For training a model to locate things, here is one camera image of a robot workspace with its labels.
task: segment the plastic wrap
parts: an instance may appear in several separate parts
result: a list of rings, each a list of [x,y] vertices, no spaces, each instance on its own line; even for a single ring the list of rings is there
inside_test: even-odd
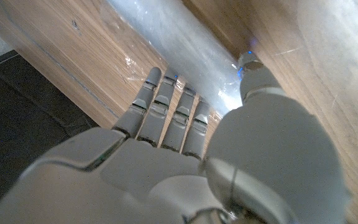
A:
[[[237,62],[181,1],[108,2],[220,116],[241,106]]]

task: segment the wooden board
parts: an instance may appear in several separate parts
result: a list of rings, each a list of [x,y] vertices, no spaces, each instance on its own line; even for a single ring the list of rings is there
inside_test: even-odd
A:
[[[253,50],[285,91],[317,115],[353,194],[347,219],[358,223],[358,1],[184,2],[235,57]],[[105,128],[123,114],[150,68],[166,69],[104,0],[0,0],[0,35]],[[172,107],[179,96],[180,85]]]
[[[253,50],[333,139],[358,223],[358,1],[184,0],[233,56]]]
[[[0,0],[0,35],[104,128],[125,112],[152,67],[166,70],[105,0]],[[176,85],[169,118],[184,83]],[[213,116],[207,139],[218,123]]]

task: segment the blue light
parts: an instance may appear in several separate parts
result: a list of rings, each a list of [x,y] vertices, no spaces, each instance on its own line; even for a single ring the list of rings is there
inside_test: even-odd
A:
[[[238,72],[237,72],[237,76],[240,78],[240,81],[242,80],[242,78],[241,78],[241,71],[242,71],[242,67],[241,67],[240,70],[238,70]]]

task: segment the robotic hand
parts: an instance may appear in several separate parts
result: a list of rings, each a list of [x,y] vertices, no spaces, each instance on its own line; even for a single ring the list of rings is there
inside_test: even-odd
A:
[[[177,76],[168,70],[152,101],[153,68],[112,130],[81,133],[21,175],[0,201],[0,223],[344,223],[348,196],[328,135],[254,54],[240,65],[244,106],[225,115],[202,160],[202,99],[178,153],[189,86],[156,148]]]

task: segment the gray carpet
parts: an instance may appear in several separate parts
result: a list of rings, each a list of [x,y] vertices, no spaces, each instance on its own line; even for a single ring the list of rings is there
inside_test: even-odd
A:
[[[0,199],[51,147],[97,124],[15,51],[0,57]]]

